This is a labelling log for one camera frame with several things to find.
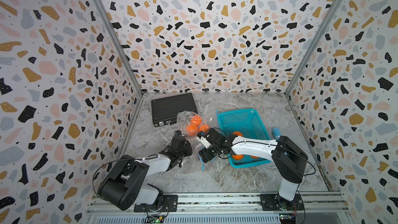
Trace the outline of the clear zip-top plastic bag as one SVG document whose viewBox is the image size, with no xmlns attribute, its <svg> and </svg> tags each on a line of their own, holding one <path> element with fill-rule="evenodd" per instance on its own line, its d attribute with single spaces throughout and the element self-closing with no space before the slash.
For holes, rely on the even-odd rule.
<svg viewBox="0 0 398 224">
<path fill-rule="evenodd" d="M 203 172 L 214 169 L 216 166 L 216 159 L 213 158 L 207 161 L 206 157 L 201 155 L 201 151 L 206 149 L 206 147 L 194 139 L 189 139 L 189 142 L 191 144 L 192 154 L 185 157 L 183 162 L 183 166 L 187 169 L 187 171 Z"/>
</svg>

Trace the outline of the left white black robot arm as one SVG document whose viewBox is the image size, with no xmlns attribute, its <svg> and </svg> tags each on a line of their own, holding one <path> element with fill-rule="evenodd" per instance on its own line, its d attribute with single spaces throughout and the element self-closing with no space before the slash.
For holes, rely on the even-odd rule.
<svg viewBox="0 0 398 224">
<path fill-rule="evenodd" d="M 123 155 L 109 164 L 107 176 L 94 191 L 102 200 L 108 201 L 122 211 L 138 205 L 143 211 L 163 211 L 166 208 L 164 191 L 154 185 L 144 185 L 146 177 L 182 167 L 184 158 L 192 155 L 187 136 L 176 131 L 171 142 L 159 153 L 147 158 Z"/>
</svg>

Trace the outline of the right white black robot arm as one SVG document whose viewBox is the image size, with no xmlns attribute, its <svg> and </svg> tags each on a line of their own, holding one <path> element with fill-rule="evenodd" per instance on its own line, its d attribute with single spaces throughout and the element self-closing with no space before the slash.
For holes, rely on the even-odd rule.
<svg viewBox="0 0 398 224">
<path fill-rule="evenodd" d="M 199 151 L 204 163 L 222 155 L 248 155 L 273 162 L 283 178 L 278 197 L 288 202 L 294 200 L 309 164 L 307 154 L 286 136 L 255 140 L 236 134 L 224 136 L 211 128 L 205 134 L 198 134 L 197 140 L 204 145 Z"/>
</svg>

